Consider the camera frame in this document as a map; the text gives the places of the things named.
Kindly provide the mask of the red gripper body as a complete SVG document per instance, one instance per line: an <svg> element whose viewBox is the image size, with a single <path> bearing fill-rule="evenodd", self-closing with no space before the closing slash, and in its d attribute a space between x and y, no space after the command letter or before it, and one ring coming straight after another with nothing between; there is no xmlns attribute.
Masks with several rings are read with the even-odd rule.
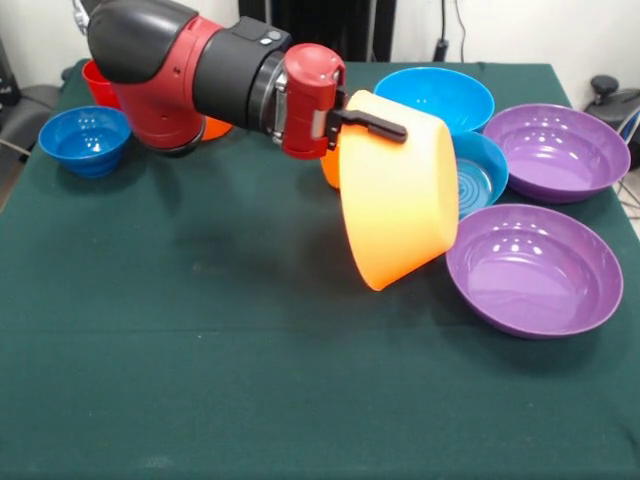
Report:
<svg viewBox="0 0 640 480"><path fill-rule="evenodd" d="M326 123L344 84L345 64L333 50L304 43L284 57L286 120L282 148L297 159L322 157L329 145Z"/></svg>

